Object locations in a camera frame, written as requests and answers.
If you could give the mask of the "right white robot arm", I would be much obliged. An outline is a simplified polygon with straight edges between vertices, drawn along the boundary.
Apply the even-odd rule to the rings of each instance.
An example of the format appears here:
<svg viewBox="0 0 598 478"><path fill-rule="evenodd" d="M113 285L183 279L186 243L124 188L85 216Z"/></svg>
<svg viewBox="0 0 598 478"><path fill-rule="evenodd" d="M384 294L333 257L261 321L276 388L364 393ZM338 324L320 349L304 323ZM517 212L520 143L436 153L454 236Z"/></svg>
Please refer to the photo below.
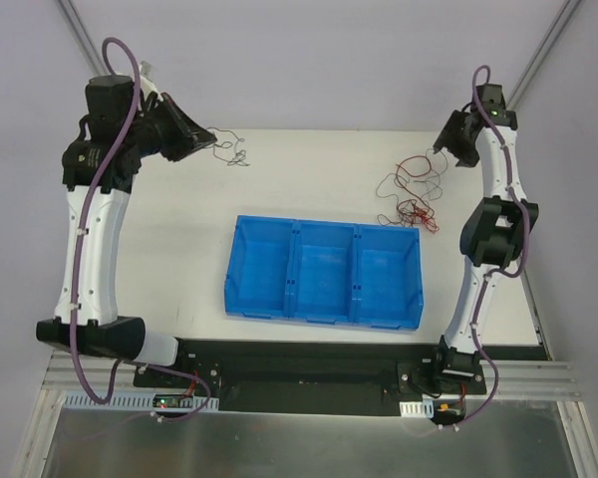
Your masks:
<svg viewBox="0 0 598 478"><path fill-rule="evenodd" d="M470 104L450 115L434 143L458 167L481 167L483 197L459 237L464 273L454 313L429 367L431 386L452 392L481 373L482 331L500 277L522 273L529 233L539 206L527 200L515 154L516 113L506 107L501 85L472 88Z"/></svg>

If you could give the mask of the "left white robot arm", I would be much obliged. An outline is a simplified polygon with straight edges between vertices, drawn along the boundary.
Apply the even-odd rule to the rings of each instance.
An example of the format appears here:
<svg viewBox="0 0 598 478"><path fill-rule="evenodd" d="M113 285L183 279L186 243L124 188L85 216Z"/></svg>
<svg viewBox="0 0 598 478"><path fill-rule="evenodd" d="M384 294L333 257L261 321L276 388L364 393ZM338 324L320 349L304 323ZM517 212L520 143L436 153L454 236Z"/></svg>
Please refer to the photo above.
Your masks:
<svg viewBox="0 0 598 478"><path fill-rule="evenodd" d="M191 365L177 354L177 339L118 311L119 239L143 159L177 162L216 137L146 77L95 77L85 94L88 112L62 156L69 238L61 294L53 317L37 323L36 338L65 352L156 364L158 378L179 387Z"/></svg>

